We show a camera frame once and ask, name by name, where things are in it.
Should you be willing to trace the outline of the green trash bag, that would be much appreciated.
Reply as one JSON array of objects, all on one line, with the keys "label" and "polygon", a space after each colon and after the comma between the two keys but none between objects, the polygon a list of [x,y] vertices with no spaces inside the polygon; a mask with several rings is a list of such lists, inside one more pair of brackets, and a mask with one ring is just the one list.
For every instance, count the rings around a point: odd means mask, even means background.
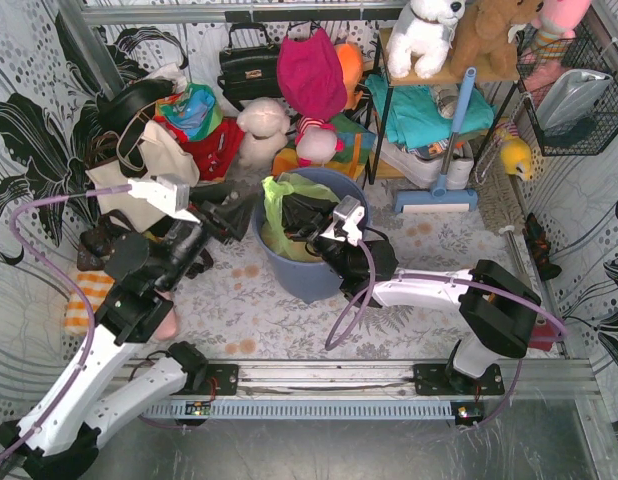
[{"label": "green trash bag", "polygon": [[320,262],[306,236],[321,223],[318,216],[330,212],[340,198],[328,186],[295,172],[269,176],[262,186],[265,220],[260,234],[265,245],[287,260]]}]

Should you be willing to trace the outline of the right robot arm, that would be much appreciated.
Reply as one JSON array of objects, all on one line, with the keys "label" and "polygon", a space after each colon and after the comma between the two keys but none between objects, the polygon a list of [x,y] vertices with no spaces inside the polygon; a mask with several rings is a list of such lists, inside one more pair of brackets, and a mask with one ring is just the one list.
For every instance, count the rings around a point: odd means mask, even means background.
[{"label": "right robot arm", "polygon": [[459,310],[471,333],[454,345],[446,363],[414,369],[418,394],[504,394],[497,363],[526,356],[540,298],[490,260],[448,273],[401,269],[385,234],[363,239],[364,214],[364,206],[352,196],[333,202],[293,193],[282,201],[286,237],[325,261],[340,278],[341,292],[360,307]]}]

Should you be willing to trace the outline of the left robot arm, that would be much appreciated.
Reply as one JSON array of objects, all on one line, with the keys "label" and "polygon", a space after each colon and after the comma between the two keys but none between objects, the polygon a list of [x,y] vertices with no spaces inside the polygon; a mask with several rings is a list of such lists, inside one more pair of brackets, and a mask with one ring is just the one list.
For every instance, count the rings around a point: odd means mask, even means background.
[{"label": "left robot arm", "polygon": [[77,479],[109,439],[151,404],[204,382],[207,359],[181,341],[147,373],[104,393],[167,318],[173,308],[167,293],[208,240],[244,238],[257,194],[213,203],[206,198],[208,191],[163,176],[85,192],[86,197],[121,194],[145,200],[174,222],[160,242],[137,232],[116,240],[105,265],[114,285],[99,308],[80,287],[74,289],[87,311],[88,332],[43,399],[21,419],[0,425],[0,478],[21,467],[32,479]]}]

